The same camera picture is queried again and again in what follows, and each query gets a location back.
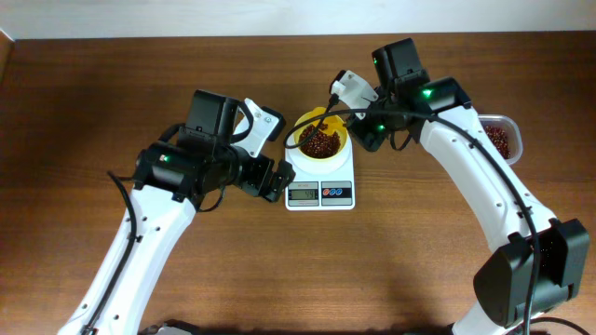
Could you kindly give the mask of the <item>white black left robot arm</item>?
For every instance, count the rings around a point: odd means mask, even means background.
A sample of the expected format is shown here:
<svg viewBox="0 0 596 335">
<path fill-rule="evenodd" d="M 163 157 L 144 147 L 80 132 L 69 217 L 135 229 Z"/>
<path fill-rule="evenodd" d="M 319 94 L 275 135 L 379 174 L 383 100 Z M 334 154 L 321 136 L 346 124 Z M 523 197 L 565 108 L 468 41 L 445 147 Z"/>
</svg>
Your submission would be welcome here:
<svg viewBox="0 0 596 335">
<path fill-rule="evenodd" d="M 134 334 L 164 265 L 211 192 L 233 185 L 277 202 L 295 173 L 261 150 L 285 126 L 282 114 L 250 99 L 194 93 L 187 119 L 141 150 L 133 183 L 113 181 L 126 211 L 102 265 L 62 334 Z"/>
</svg>

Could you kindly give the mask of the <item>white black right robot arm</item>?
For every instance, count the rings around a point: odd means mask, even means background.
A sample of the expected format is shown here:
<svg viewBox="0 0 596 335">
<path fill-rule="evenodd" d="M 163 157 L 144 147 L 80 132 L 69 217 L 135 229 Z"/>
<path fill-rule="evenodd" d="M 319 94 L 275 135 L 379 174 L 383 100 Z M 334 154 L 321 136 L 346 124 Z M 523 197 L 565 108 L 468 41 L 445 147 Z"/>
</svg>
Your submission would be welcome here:
<svg viewBox="0 0 596 335">
<path fill-rule="evenodd" d="M 476 302 L 450 334 L 527 334 L 578 294 L 589 233 L 537 200 L 487 136 L 452 77 L 432 81 L 407 38 L 372 53 L 380 85 L 349 105 L 350 135 L 377 151 L 406 131 L 445 169 L 481 225 L 488 261 L 473 278 Z"/>
</svg>

